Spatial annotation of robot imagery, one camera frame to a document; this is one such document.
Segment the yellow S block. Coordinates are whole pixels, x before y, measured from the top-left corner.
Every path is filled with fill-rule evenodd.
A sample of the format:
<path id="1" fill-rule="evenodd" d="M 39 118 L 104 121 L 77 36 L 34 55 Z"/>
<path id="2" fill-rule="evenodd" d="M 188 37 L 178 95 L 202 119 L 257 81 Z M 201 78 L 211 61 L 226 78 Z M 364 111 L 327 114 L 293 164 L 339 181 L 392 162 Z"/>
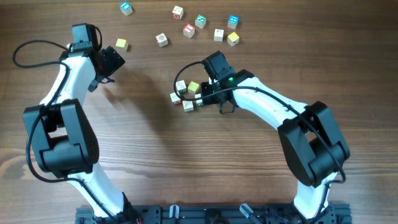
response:
<path id="1" fill-rule="evenodd" d="M 200 88 L 200 85 L 197 82 L 191 81 L 190 84 L 188 85 L 188 92 L 189 94 L 196 95 L 198 93 L 198 90 Z"/>

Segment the green N block number 8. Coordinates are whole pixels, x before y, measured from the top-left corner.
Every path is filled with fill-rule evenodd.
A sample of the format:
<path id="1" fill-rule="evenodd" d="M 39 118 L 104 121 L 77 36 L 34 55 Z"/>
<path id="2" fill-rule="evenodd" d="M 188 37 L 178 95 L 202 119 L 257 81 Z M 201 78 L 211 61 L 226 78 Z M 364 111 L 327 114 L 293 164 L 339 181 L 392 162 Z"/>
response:
<path id="1" fill-rule="evenodd" d="M 201 93 L 195 95 L 195 103 L 197 106 L 203 106 L 203 100 L 201 99 Z"/>

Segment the green V block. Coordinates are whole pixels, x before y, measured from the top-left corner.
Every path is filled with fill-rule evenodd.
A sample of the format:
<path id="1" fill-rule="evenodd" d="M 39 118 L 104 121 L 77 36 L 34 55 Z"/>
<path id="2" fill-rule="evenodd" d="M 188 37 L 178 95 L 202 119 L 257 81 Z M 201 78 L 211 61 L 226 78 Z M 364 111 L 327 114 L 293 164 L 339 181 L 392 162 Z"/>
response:
<path id="1" fill-rule="evenodd" d="M 179 94 L 187 92 L 187 86 L 184 80 L 177 81 L 175 87 Z"/>

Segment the yellow W block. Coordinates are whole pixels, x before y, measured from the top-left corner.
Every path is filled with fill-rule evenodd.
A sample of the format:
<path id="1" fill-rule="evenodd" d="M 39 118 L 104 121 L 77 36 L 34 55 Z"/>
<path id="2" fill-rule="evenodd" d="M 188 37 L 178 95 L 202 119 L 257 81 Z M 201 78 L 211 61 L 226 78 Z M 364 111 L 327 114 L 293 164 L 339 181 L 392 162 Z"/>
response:
<path id="1" fill-rule="evenodd" d="M 189 112 L 194 110 L 193 102 L 192 101 L 182 101 L 184 112 Z"/>

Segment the red A block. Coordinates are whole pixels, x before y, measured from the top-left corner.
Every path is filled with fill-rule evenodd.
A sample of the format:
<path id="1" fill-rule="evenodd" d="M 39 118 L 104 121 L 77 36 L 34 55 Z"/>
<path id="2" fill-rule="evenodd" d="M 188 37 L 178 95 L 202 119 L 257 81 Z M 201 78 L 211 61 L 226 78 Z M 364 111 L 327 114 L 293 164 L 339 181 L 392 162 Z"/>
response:
<path id="1" fill-rule="evenodd" d="M 171 93 L 170 99 L 171 99 L 173 105 L 180 105 L 182 103 L 182 100 L 178 97 L 178 95 L 176 93 Z"/>

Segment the red I block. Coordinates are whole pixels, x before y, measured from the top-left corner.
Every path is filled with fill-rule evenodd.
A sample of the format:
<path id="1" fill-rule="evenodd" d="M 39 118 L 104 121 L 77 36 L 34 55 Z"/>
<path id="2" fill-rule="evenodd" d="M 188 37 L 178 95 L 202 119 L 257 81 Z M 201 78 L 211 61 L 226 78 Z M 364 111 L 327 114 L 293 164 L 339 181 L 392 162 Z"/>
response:
<path id="1" fill-rule="evenodd" d="M 183 34 L 184 34 L 184 36 L 191 39 L 193 37 L 193 35 L 195 34 L 195 26 L 193 26 L 191 24 L 186 24 L 186 26 L 183 28 Z"/>

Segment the red shell block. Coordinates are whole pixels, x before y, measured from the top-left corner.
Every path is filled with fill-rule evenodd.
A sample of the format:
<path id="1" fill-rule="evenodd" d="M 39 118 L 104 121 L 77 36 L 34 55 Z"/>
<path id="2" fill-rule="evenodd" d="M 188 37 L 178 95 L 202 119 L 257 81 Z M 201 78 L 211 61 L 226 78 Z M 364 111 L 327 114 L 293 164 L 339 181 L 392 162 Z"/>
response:
<path id="1" fill-rule="evenodd" d="M 155 38 L 160 47 L 164 47 L 168 44 L 168 39 L 164 33 L 157 35 Z"/>

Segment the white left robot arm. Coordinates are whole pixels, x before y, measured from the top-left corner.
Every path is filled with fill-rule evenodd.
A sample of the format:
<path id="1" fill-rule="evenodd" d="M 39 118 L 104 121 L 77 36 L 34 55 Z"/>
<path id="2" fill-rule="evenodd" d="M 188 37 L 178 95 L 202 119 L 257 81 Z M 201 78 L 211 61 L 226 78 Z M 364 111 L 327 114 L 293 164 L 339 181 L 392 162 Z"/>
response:
<path id="1" fill-rule="evenodd" d="M 86 198 L 91 207 L 76 211 L 76 223 L 139 223 L 140 215 L 98 162 L 98 140 L 82 108 L 86 94 L 113 82 L 110 76 L 125 61 L 111 46 L 102 47 L 93 24 L 75 24 L 72 34 L 56 61 L 53 87 L 23 114 L 28 168 L 42 182 L 72 184 Z"/>

